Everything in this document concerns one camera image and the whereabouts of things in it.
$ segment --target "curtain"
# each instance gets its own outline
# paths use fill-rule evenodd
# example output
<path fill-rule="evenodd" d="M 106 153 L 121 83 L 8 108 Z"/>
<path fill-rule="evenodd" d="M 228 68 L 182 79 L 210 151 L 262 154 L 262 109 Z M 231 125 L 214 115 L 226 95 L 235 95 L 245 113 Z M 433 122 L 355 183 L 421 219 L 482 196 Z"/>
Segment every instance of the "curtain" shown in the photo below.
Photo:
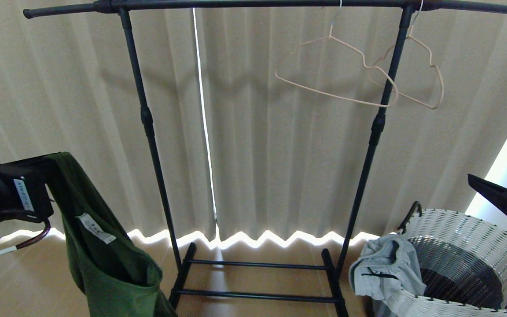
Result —
<path fill-rule="evenodd" d="M 64 4 L 0 2 L 0 162 L 69 151 L 125 229 L 151 236 L 167 226 L 120 18 L 22 15 Z M 191 10 L 131 16 L 176 232 L 213 239 Z M 1 235 L 17 229 L 41 228 L 0 224 Z"/>
<path fill-rule="evenodd" d="M 198 10 L 213 191 L 221 239 L 269 229 L 322 236 L 346 231 L 377 108 L 296 88 L 285 78 L 379 102 L 360 56 L 328 34 L 337 8 Z M 334 36 L 372 64 L 396 40 L 401 10 L 343 8 Z M 445 81 L 431 111 L 400 97 L 386 113 L 356 232 L 392 231 L 411 203 L 465 211 L 467 173 L 484 175 L 507 137 L 507 16 L 421 12 L 414 36 L 434 52 Z M 392 52 L 378 63 L 388 71 Z M 407 42 L 396 78 L 401 92 L 435 104 L 439 84 L 423 48 Z"/>

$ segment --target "clothes rack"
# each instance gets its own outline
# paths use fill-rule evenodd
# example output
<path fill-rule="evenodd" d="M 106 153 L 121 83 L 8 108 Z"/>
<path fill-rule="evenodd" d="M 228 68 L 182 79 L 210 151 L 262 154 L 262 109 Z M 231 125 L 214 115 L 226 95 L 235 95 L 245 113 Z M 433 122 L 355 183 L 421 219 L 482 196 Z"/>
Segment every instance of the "clothes rack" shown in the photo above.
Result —
<path fill-rule="evenodd" d="M 181 295 L 203 295 L 213 297 L 240 297 L 248 299 L 276 299 L 283 301 L 302 301 L 302 302 L 320 302 L 333 303 L 336 313 L 340 317 L 347 317 L 344 297 L 340 289 L 339 278 L 342 273 L 346 253 L 349 246 L 356 224 L 358 212 L 360 210 L 361 200 L 364 195 L 365 186 L 371 170 L 375 151 L 380 140 L 382 131 L 386 122 L 386 108 L 379 108 L 373 123 L 371 125 L 371 136 L 369 146 L 365 156 L 364 166 L 361 171 L 360 181 L 358 183 L 356 196 L 352 206 L 352 212 L 349 217 L 348 228 L 345 235 L 342 251 L 336 265 L 332 262 L 330 252 L 327 249 L 322 250 L 323 265 L 288 265 L 279 263 L 255 263 L 255 262 L 230 262 L 230 261 L 206 261 L 194 259 L 197 246 L 195 243 L 189 245 L 185 258 L 181 260 L 175 231 L 173 229 L 173 219 L 171 217 L 171 209 L 167 192 L 165 190 L 165 182 L 162 174 L 162 167 L 159 160 L 158 149 L 154 138 L 153 118 L 151 111 L 147 106 L 147 99 L 143 87 L 143 80 L 140 73 L 138 56 L 132 33 L 132 25 L 130 21 L 129 11 L 131 10 L 151 10 L 151 9 L 167 9 L 167 8 L 225 8 L 225 7 L 322 7 L 322 6 L 344 6 L 344 7 L 397 7 L 402 8 L 400 24 L 398 28 L 398 36 L 394 47 L 392 60 L 390 62 L 388 75 L 393 80 L 396 78 L 402 49 L 406 40 L 408 28 L 412 14 L 420 7 L 421 0 L 98 0 L 92 4 L 74 4 L 70 6 L 38 8 L 33 10 L 23 10 L 26 18 L 36 18 L 40 16 L 52 16 L 62 14 L 72 14 L 81 12 L 100 12 L 103 14 L 119 14 L 121 24 L 125 31 L 126 44 L 129 49 L 129 57 L 136 83 L 136 89 L 140 101 L 140 116 L 142 124 L 147 136 L 148 144 L 151 151 L 151 157 L 154 165 L 155 176 L 159 186 L 159 193 L 162 199 L 163 210 L 167 227 L 169 229 L 169 237 L 173 247 L 173 254 L 177 264 L 177 279 L 171 290 L 169 302 L 174 308 L 177 307 Z M 463 0 L 425 0 L 422 11 L 430 10 L 466 10 L 489 12 L 495 14 L 507 14 L 507 5 L 503 4 L 487 4 L 483 2 L 471 2 Z M 387 105 L 392 92 L 392 84 L 386 81 L 382 92 L 381 104 Z M 197 289 L 185 289 L 185 281 L 189 274 L 191 265 L 239 265 L 239 266 L 255 266 L 255 267 L 273 267 L 282 269 L 316 269 L 326 271 L 328 282 L 330 285 L 331 297 L 318 296 L 301 296 L 301 295 L 276 295 L 266 293 L 245 293 L 236 291 L 203 291 Z"/>

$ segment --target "white woven basket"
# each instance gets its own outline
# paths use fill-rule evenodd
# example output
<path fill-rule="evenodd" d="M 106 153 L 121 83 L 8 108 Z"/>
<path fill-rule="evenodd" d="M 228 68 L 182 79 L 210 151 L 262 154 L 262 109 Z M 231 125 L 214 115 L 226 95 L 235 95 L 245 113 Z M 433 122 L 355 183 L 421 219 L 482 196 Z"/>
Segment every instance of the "white woven basket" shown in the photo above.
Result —
<path fill-rule="evenodd" d="M 502 303 L 495 303 L 502 309 L 490 309 L 464 305 L 458 302 L 412 295 L 408 291 L 397 291 L 383 301 L 398 317 L 506 317 L 507 299 L 507 232 L 481 219 L 442 209 L 416 211 L 406 223 L 405 239 L 431 239 L 458 247 L 473 254 L 476 261 L 493 269 L 501 282 Z M 459 269 L 452 261 L 436 264 L 446 265 L 448 270 Z"/>

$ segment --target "light blue cloth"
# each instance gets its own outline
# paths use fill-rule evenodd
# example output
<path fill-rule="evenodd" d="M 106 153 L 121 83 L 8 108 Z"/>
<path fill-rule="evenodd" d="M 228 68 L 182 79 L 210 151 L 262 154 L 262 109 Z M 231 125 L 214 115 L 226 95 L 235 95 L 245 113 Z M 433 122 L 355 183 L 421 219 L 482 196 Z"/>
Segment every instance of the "light blue cloth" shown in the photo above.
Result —
<path fill-rule="evenodd" d="M 378 301 L 401 289 L 414 295 L 424 295 L 426 289 L 414 246 L 398 235 L 368 241 L 349 268 L 349 282 L 356 295 Z"/>

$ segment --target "rack lower shelf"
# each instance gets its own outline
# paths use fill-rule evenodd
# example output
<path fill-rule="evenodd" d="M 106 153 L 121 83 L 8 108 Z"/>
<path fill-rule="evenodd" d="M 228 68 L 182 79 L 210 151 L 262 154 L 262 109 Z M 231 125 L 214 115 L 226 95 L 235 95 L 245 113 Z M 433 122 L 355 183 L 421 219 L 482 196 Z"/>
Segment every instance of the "rack lower shelf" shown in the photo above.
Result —
<path fill-rule="evenodd" d="M 181 295 L 201 295 L 211 297 L 237 297 L 243 299 L 273 299 L 278 301 L 296 301 L 296 302 L 315 302 L 315 303 L 332 303 L 336 307 L 336 314 L 338 317 L 348 317 L 348 312 L 345 306 L 345 300 L 340 289 L 340 283 L 335 275 L 335 268 L 332 263 L 332 257 L 328 249 L 322 250 L 322 261 L 324 265 L 291 265 L 280 263 L 255 263 L 255 262 L 235 262 L 235 261 L 210 261 L 193 259 L 197 245 L 191 243 L 185 259 L 183 259 L 182 269 L 177 275 L 169 303 L 174 308 L 177 308 Z M 234 266 L 255 266 L 255 267 L 272 267 L 278 269 L 316 269 L 326 271 L 328 283 L 330 284 L 331 297 L 323 296 L 303 296 L 303 295 L 282 295 L 282 294 L 266 294 L 266 293 L 247 293 L 239 291 L 203 291 L 199 289 L 185 289 L 185 280 L 191 269 L 192 264 L 199 265 L 234 265 Z"/>

